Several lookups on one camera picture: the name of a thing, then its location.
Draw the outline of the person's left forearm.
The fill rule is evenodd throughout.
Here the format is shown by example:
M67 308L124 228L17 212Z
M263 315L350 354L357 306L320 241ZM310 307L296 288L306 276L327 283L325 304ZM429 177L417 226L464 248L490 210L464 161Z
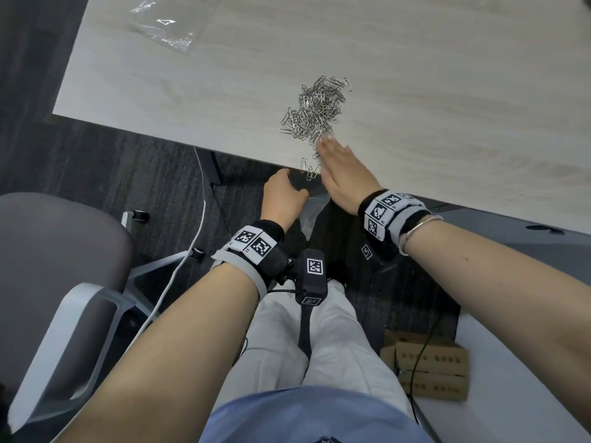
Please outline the person's left forearm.
M52 443L196 443L259 299L228 263L154 321Z

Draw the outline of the brown cardboard box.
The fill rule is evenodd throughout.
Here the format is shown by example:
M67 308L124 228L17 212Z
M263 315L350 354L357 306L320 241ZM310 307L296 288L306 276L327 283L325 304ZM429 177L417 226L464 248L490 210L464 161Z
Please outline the brown cardboard box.
M395 374L417 372L469 375L468 350L445 337L393 331L384 332L380 358Z
M397 375L406 394L441 401L464 402L469 395L469 377L410 371Z

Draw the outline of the black table leg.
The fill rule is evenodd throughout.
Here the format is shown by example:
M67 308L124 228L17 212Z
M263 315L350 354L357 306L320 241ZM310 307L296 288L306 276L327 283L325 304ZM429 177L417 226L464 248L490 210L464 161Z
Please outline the black table leg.
M227 186L233 183L233 156L225 153L205 150L204 172L211 185Z

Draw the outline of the wristband with marker tags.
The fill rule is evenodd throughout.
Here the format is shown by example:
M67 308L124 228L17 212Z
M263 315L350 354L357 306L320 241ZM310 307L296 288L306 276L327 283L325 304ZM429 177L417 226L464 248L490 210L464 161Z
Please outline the wristband with marker tags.
M271 284L286 271L289 257L281 247L284 229L276 222L258 220L242 227L213 256L212 268L224 263L242 271L255 284L262 300Z
M369 248L385 260L400 252L401 237L429 215L422 201L386 189L369 194L358 207Z

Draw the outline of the clear plastic bag with clips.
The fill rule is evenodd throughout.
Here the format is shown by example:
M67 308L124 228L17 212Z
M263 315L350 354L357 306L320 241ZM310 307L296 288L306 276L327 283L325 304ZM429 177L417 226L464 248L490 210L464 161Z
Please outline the clear plastic bag with clips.
M129 11L131 25L153 42L187 54L202 10L194 0L141 0Z

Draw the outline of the person's right hand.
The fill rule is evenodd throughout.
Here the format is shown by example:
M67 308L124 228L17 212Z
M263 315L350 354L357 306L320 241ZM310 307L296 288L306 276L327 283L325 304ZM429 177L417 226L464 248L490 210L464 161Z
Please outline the person's right hand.
M382 190L377 178L353 151L351 160L339 168L323 168L321 162L320 174L332 200L351 215L358 215L361 203L371 194Z

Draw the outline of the pile of silver paper clips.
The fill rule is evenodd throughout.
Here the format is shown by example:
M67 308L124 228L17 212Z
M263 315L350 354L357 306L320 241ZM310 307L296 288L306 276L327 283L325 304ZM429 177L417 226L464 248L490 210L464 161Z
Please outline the pile of silver paper clips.
M344 91L352 91L347 77L322 75L310 87L302 85L298 107L287 109L280 122L279 132L307 141L316 148L322 135L333 134L333 124L342 114L342 106L346 103Z

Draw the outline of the person's right forearm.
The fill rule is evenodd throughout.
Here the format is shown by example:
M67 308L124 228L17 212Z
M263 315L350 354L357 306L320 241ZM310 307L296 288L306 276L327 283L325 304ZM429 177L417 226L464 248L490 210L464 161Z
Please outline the person's right forearm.
M538 260L429 217L400 249L570 410L591 407L591 287Z

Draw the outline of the blue shirt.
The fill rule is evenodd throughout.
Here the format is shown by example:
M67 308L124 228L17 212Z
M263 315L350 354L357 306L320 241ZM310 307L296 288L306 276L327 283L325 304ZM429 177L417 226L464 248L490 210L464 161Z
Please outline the blue shirt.
M211 413L199 443L434 443L395 406L322 386L248 395Z

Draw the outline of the right wristband with marker tags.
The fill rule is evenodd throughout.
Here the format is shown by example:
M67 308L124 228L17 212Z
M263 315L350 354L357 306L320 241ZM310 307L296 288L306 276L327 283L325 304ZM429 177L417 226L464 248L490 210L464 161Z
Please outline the right wristband with marker tags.
M422 201L386 189L369 194L358 207L369 248L385 260L400 252L401 237L429 215Z

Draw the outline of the small cluster of paper clips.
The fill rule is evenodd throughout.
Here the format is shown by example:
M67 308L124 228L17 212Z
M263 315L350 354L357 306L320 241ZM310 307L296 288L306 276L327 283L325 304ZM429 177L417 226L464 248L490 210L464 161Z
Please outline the small cluster of paper clips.
M300 160L300 173L306 181L314 180L321 171L320 154L314 149L310 158L302 157Z

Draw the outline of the person's left hand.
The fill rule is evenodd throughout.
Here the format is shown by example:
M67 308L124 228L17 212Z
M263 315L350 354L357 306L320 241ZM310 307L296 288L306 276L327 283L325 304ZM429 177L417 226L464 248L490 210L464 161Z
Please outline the person's left hand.
M287 232L298 219L302 208L288 208L288 189L294 188L289 179L290 170L278 170L265 183L261 206L261 220L278 224Z

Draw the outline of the left wristband with marker tags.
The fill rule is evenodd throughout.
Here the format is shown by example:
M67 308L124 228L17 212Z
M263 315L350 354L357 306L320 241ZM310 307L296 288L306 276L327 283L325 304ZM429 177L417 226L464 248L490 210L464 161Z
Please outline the left wristband with marker tags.
M213 256L212 268L224 263L242 271L255 284L262 300L271 284L286 271L289 257L281 247L284 229L276 222L258 220L242 227Z

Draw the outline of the white trousers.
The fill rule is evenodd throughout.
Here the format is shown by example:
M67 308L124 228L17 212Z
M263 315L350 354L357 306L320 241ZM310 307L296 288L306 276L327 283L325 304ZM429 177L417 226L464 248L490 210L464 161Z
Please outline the white trousers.
M298 346L301 308L293 293L269 293L247 330L246 351L227 375L213 406L300 386L350 390L385 401L412 417L398 379L370 346L344 285L328 282L328 297L312 309L307 357Z

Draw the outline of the grey office chair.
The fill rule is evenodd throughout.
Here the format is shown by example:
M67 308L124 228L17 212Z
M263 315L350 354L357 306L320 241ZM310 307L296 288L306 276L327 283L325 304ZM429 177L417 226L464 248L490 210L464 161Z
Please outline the grey office chair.
M100 385L119 327L131 339L155 320L137 278L197 255L189 250L133 268L133 225L41 193L0 195L0 441L75 412Z

